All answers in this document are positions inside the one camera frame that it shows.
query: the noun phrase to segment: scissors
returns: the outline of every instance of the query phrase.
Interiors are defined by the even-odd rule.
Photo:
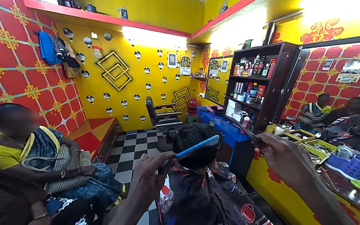
[[[259,150],[257,151],[258,154],[260,154],[260,151],[262,149],[264,149],[264,148],[266,148],[268,146],[264,141],[262,141],[262,139],[258,138],[254,133],[252,133],[250,130],[245,128],[240,122],[238,122],[236,120],[233,120],[233,121],[236,122],[237,125],[239,125],[241,127],[241,129],[243,129],[243,131],[245,131],[245,133],[248,134],[248,136],[250,136],[250,138],[253,141],[254,145],[259,148]]]

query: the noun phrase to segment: black and white tile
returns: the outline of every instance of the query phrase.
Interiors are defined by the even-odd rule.
[[[163,137],[155,128],[145,130],[132,130],[119,133],[111,149],[106,163],[112,168],[115,179],[125,184],[126,191],[130,189],[133,179],[134,168],[145,153],[153,156],[159,153],[157,142]],[[137,225],[156,225],[158,221],[155,202],[152,202],[148,210],[143,214]]]

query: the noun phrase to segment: blue counter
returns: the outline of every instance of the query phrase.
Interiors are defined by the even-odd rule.
[[[199,121],[207,124],[212,121],[214,128],[218,129],[222,134],[223,141],[232,149],[229,170],[239,177],[240,182],[247,189],[250,185],[245,178],[255,154],[255,146],[252,144],[250,137],[247,134],[242,134],[240,128],[235,126],[227,117],[199,110],[206,109],[204,106],[199,106],[197,109]]]

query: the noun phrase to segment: red wall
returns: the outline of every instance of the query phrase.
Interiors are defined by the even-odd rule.
[[[282,118],[299,116],[301,109],[309,102],[316,102],[322,93],[331,95],[334,109],[344,107],[350,98],[360,96],[360,79],[350,84],[336,81],[345,62],[353,58],[360,58],[360,43],[310,49]],[[335,61],[328,71],[323,71],[327,59]]]
[[[56,35],[49,18],[26,8],[22,0],[0,0],[0,103],[13,102],[39,112],[43,125],[64,135],[85,120],[74,80],[61,64],[46,65],[33,31]]]

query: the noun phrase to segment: blue towel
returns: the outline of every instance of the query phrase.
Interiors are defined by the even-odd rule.
[[[41,58],[43,58],[45,62],[50,65],[62,63],[62,61],[56,56],[54,43],[48,34],[44,31],[40,31],[38,38],[40,42]]]

